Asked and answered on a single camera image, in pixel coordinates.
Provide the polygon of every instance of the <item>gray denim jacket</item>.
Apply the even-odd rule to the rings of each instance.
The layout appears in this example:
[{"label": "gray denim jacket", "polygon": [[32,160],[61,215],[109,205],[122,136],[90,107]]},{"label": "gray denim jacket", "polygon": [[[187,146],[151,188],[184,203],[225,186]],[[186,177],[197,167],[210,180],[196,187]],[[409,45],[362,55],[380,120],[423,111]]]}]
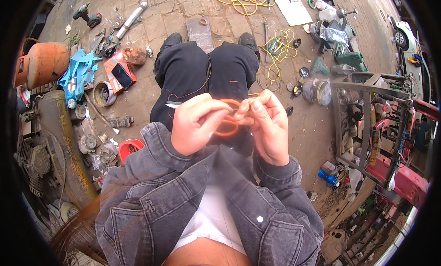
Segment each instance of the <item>gray denim jacket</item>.
[{"label": "gray denim jacket", "polygon": [[160,266],[198,209],[209,177],[225,190],[251,265],[315,264],[323,222],[301,188],[294,157],[279,167],[255,155],[251,167],[225,146],[183,156],[161,123],[150,123],[141,135],[146,147],[128,156],[124,168],[109,171],[102,186],[102,196],[110,195],[101,201],[95,228],[111,266]]}]

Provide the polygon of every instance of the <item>blue bottle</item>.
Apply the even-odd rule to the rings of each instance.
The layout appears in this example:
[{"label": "blue bottle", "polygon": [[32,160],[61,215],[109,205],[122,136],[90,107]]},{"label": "blue bottle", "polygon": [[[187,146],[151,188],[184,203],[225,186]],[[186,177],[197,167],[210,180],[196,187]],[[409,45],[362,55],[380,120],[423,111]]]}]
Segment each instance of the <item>blue bottle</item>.
[{"label": "blue bottle", "polygon": [[325,180],[329,187],[340,186],[340,183],[336,176],[329,176],[323,170],[318,172],[318,176]]}]

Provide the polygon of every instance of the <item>yellow wire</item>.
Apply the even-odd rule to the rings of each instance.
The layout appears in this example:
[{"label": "yellow wire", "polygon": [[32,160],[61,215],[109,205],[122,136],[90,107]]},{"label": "yellow wire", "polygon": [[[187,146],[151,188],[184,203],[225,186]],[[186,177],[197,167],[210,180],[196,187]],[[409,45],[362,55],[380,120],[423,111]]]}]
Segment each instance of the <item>yellow wire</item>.
[{"label": "yellow wire", "polygon": [[[277,32],[278,31],[283,32],[283,35],[282,36],[277,36]],[[292,38],[291,39],[288,39],[288,33],[289,32],[292,32]],[[281,45],[281,44],[284,45],[282,48],[280,48],[280,52],[277,55],[277,57],[274,56],[273,54],[271,54],[270,52],[268,52],[266,50],[266,48],[265,48],[269,43],[272,43],[274,41],[274,39],[276,40],[276,42],[279,43],[279,45]],[[282,62],[285,58],[294,58],[297,55],[297,50],[294,48],[294,46],[291,46],[289,44],[293,40],[294,40],[294,31],[292,31],[291,29],[288,29],[287,31],[284,31],[284,30],[281,30],[281,29],[277,29],[276,33],[275,33],[275,36],[273,38],[269,39],[268,42],[266,42],[263,45],[263,47],[262,47],[263,50],[266,51],[271,56],[271,59],[273,60],[273,64],[271,64],[269,66],[269,69],[268,69],[268,79],[271,81],[271,85],[273,84],[274,81],[277,81],[280,78],[280,70],[279,70],[279,67],[277,66],[276,62]],[[295,50],[295,55],[294,56],[289,56],[288,52],[289,52],[290,49]],[[269,73],[271,72],[271,68],[273,66],[275,66],[276,70],[277,70],[277,72],[276,72],[277,73],[277,78],[276,79],[272,79],[272,78],[269,77]]]},{"label": "yellow wire", "polygon": [[[234,9],[236,9],[237,12],[239,12],[242,15],[245,16],[251,16],[254,13],[256,13],[257,11],[257,6],[265,6],[265,7],[271,7],[274,6],[276,4],[276,2],[273,2],[273,4],[268,5],[266,4],[266,0],[263,0],[263,2],[259,3],[258,0],[229,0],[231,3],[226,2],[226,1],[222,1],[222,0],[217,0],[220,3],[226,4],[226,5],[230,5],[233,6]],[[243,8],[243,12],[239,11],[237,9],[237,6],[242,7]],[[247,6],[253,6],[254,10],[252,13],[249,13],[248,10],[246,9]]]}]

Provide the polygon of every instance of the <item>blue plastic bag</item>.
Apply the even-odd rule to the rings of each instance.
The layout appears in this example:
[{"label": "blue plastic bag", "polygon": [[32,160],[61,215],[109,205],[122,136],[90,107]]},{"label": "blue plastic bag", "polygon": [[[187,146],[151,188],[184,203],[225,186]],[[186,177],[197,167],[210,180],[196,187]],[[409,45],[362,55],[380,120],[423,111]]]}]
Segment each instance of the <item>blue plastic bag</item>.
[{"label": "blue plastic bag", "polygon": [[[68,70],[63,76],[58,79],[57,84],[63,86],[64,95],[66,97],[66,104],[68,100],[73,98],[80,100],[84,94],[85,83],[90,84],[95,79],[95,71],[98,69],[96,60],[102,60],[100,57],[95,57],[95,54],[85,54],[84,49],[80,49],[71,58]],[[73,92],[68,90],[69,81],[72,77],[76,82],[76,89]]]}]

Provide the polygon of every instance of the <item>car tire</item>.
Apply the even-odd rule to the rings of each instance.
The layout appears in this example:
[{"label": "car tire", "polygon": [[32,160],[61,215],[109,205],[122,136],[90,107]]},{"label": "car tire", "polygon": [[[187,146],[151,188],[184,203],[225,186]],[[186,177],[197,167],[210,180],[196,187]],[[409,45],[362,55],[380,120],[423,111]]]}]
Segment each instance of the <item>car tire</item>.
[{"label": "car tire", "polygon": [[393,37],[395,39],[395,43],[397,46],[404,48],[407,45],[407,38],[406,35],[399,29],[396,29],[393,32]]}]

